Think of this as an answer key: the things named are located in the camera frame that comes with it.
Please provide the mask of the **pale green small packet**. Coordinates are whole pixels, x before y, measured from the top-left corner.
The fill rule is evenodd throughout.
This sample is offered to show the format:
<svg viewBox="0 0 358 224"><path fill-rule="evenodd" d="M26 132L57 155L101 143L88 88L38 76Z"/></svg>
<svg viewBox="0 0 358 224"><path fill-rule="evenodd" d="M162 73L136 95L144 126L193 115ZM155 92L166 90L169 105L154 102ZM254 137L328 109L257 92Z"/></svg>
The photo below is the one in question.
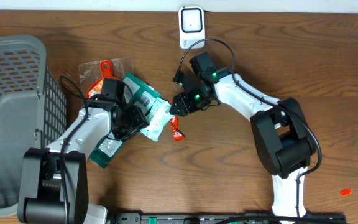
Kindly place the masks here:
<svg viewBox="0 0 358 224"><path fill-rule="evenodd" d="M172 119L170 114L171 104L161 98L156 98L150 113L146 116L149 125L140 130L140 132L153 141L158 141L158 137L163 131L165 125Z"/></svg>

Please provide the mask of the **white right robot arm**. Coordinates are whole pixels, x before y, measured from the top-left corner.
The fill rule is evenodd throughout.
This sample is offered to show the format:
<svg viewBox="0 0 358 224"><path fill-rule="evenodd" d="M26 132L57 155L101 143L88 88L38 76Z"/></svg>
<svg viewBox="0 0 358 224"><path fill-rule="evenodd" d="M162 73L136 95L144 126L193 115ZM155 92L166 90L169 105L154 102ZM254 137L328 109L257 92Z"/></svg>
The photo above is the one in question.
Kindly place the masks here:
<svg viewBox="0 0 358 224"><path fill-rule="evenodd" d="M184 92L173 98L170 114L187 116L217 104L227 104L250 121L257 155L272 175L274 215L304 217L303 187L311 173L311 156L320 153L300 104L293 98L279 100L246 83L230 68L196 68L196 77L177 70L173 81Z"/></svg>

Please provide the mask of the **red packaged item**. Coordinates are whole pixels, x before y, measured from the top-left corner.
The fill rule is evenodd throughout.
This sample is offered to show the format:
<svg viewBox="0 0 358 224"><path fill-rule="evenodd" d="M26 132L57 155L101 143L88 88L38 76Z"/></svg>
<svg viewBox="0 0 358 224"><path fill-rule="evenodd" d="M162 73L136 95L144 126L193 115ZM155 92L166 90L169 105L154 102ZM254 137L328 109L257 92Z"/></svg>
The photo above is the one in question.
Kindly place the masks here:
<svg viewBox="0 0 358 224"><path fill-rule="evenodd" d="M78 66L80 87L86 98L101 93L105 78L123 80L134 69L132 57L83 63Z"/></svg>

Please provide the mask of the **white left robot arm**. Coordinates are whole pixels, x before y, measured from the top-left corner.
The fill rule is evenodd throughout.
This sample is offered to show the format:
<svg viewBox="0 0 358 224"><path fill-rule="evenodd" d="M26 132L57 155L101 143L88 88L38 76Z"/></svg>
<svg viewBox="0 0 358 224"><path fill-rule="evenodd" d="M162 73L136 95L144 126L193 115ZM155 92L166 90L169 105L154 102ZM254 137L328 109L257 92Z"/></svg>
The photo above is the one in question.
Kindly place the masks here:
<svg viewBox="0 0 358 224"><path fill-rule="evenodd" d="M74 123L43 149L23 156L17 216L21 223L106 223L89 201L86 161L110 134L126 141L148 124L136 106L100 96L85 100Z"/></svg>

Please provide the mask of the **red snack stick packet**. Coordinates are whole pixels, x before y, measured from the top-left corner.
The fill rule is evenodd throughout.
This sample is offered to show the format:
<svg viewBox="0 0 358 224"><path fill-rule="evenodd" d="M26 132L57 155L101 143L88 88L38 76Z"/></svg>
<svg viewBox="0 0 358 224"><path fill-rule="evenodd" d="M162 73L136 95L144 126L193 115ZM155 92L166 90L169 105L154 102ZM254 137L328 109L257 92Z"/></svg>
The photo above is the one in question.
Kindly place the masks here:
<svg viewBox="0 0 358 224"><path fill-rule="evenodd" d="M170 120L170 128L175 141L185 140L185 135L178 128L178 116L173 116Z"/></svg>

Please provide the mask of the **green packaged item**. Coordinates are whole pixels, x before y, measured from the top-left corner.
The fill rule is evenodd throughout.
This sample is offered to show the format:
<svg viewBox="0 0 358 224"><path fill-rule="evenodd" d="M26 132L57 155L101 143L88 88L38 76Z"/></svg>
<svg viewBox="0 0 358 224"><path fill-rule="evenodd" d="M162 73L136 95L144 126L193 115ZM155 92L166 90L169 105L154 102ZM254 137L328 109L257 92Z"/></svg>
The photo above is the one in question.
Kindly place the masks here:
<svg viewBox="0 0 358 224"><path fill-rule="evenodd" d="M125 76L124 83L128 85L132 92L131 94L128 89L125 89L124 96L126 101L133 99L133 104L138 106L143 114L147 116L152 105L157 98L161 97L161 94L132 73L128 73ZM123 145L124 141L117 141L113 133L110 132L108 137L103 137L97 143L89 158L100 167L106 168Z"/></svg>

